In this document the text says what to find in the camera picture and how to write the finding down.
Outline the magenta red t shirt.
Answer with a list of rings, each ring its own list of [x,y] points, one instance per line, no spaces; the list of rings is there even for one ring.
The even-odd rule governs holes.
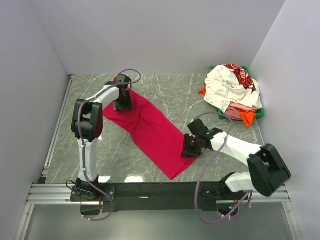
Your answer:
[[[130,98],[131,110],[116,111],[109,104],[103,116],[129,132],[138,148],[173,180],[196,161],[181,156],[184,134],[149,100],[133,90]]]

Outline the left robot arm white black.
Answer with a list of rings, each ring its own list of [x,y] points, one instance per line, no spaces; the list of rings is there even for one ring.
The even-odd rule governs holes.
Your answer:
[[[107,82],[105,86],[87,99],[78,99],[74,104],[71,131],[79,149],[79,174],[75,185],[88,200],[96,200],[102,192],[97,170],[98,138],[103,131],[103,110],[113,105],[116,111],[130,110],[132,84]]]

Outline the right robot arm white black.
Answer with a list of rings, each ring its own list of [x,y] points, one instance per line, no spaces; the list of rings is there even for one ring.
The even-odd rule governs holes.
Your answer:
[[[249,143],[218,128],[183,136],[183,158],[197,158],[202,155],[202,149],[221,152],[248,167],[247,172],[233,172],[220,181],[219,193],[226,200],[232,199],[240,191],[257,191],[269,197],[292,176],[272,144],[262,146]]]

